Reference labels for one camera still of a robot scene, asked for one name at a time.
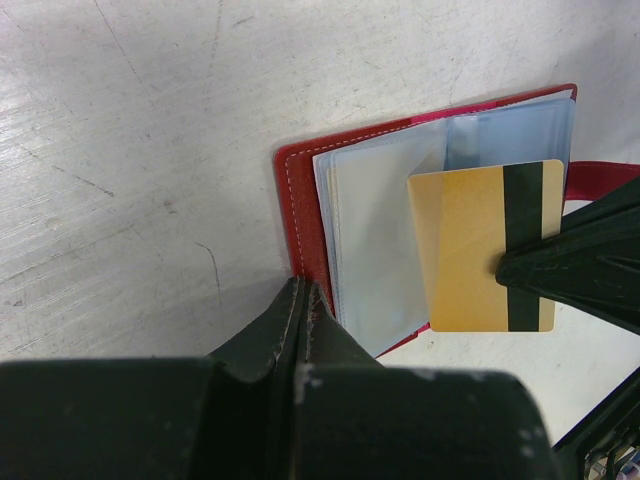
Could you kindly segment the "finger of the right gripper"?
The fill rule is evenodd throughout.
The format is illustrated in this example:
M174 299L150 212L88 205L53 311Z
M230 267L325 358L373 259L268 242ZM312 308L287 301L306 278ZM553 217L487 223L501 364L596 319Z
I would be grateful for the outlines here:
M505 254L496 280L639 333L639 179L567 215L557 235Z

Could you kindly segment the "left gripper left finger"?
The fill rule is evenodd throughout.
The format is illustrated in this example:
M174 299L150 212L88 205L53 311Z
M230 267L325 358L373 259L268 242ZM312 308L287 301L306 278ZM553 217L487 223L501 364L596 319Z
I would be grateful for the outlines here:
M286 479L305 282L199 357L1 366L5 479Z

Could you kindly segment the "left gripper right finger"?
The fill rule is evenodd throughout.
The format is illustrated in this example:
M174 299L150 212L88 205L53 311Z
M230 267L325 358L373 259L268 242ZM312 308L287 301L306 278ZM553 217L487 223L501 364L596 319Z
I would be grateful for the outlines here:
M298 479L547 479L550 445L501 371L384 367L309 289L295 377Z

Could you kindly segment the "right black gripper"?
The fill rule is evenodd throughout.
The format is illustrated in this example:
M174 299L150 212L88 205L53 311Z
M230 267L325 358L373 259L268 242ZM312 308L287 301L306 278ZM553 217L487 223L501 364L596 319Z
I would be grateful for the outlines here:
M553 451L562 479L637 479L639 372L616 387Z

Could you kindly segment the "gold card magnetic stripe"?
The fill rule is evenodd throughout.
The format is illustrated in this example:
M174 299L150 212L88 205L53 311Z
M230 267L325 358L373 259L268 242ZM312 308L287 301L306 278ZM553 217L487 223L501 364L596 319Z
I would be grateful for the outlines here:
M417 174L407 181L429 322L436 332L549 332L555 303L505 287L502 256L560 230L556 159Z

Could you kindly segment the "red leather card holder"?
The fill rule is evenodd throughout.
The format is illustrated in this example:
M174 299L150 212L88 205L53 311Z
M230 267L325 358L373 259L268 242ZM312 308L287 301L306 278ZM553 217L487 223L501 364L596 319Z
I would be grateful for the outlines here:
M327 169L339 193L341 326L377 356L431 329L407 181L417 174L556 159L560 223L638 178L636 166L570 158L572 83L290 144L274 158L292 271L336 316Z

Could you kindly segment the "gold card with logo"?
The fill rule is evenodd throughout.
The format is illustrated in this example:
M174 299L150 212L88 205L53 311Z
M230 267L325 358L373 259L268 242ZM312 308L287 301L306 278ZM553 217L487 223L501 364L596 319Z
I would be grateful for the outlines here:
M337 187L337 173L336 168L331 166L327 169L327 193L329 195L329 213L331 220L331 245L332 245L332 289L333 298L335 303L336 319L339 323L341 320L341 299L340 299L340 273L339 273L339 260L340 260L340 227L339 227L339 193Z

